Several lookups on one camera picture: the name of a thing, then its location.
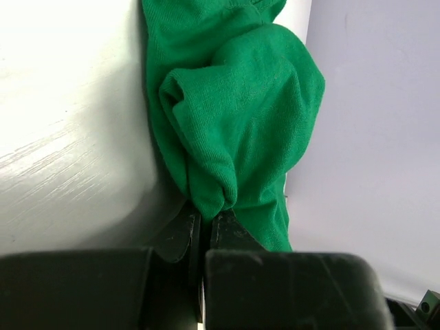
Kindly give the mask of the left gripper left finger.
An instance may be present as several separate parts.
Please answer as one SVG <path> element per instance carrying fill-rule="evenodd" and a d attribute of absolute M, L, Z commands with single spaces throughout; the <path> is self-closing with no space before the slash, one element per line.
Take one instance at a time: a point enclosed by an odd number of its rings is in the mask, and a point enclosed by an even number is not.
<path fill-rule="evenodd" d="M 201 216 L 187 202 L 148 244 L 145 329 L 196 329 L 202 321 Z"/>

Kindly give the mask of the green t shirt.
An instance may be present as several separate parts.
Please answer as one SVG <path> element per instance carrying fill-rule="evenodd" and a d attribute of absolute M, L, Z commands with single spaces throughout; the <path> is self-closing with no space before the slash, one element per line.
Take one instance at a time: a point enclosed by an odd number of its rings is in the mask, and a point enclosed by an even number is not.
<path fill-rule="evenodd" d="M 165 166 L 203 220 L 232 210 L 267 250 L 291 250 L 285 181 L 325 80 L 275 23 L 284 1 L 143 1 L 146 92 Z"/>

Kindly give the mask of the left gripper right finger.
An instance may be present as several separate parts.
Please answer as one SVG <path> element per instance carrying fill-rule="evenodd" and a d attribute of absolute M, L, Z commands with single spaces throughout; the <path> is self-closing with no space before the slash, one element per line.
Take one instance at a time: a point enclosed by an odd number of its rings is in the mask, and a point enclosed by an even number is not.
<path fill-rule="evenodd" d="M 210 249 L 266 251 L 240 224 L 233 210 L 222 211 L 213 219 Z"/>

